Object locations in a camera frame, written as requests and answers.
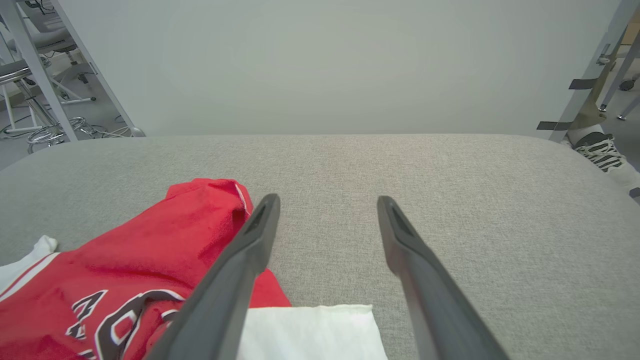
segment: chrome stool base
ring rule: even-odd
[[[96,129],[91,126],[83,117],[74,117],[69,119],[71,126],[74,128],[76,133],[84,133],[89,136],[89,138],[94,139],[95,135],[98,134]],[[27,143],[29,144],[29,148],[27,151],[30,154],[33,154],[33,146],[34,145],[46,145],[48,147],[65,142],[64,132],[60,126],[60,123],[57,123],[52,126],[45,126],[40,130],[36,130],[33,134],[29,135],[27,138]]]

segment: black and white sneaker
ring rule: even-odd
[[[640,195],[640,174],[618,152],[613,139],[611,134],[591,133],[580,139],[573,149],[611,176],[632,197]]]

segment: khaki pants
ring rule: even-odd
[[[616,61],[616,55],[618,54],[618,49],[620,48],[620,44],[613,49],[613,52],[609,56],[609,63],[604,65],[604,69],[602,69],[602,73],[595,85],[591,89],[587,100],[582,105],[582,108],[578,112],[578,115],[575,117],[573,124],[571,124],[571,129],[582,129],[583,127],[589,127],[592,125],[599,124],[607,119],[607,117],[598,110],[598,106],[596,105],[596,101],[598,100],[598,96],[602,92],[602,88],[604,87],[605,81],[607,81],[607,76],[611,72],[611,68],[613,67],[614,62]]]

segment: gray table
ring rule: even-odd
[[[376,198],[395,198],[513,359],[637,359],[640,207],[556,143],[504,135],[193,136],[57,145],[0,171],[0,263],[74,249],[164,197],[229,177],[282,198],[270,268],[294,306],[373,304],[416,355]]]

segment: caster wheel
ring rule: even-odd
[[[620,86],[618,86],[618,88],[622,91],[629,91],[634,88],[635,84],[636,84],[635,80],[624,80],[623,82],[620,83]]]

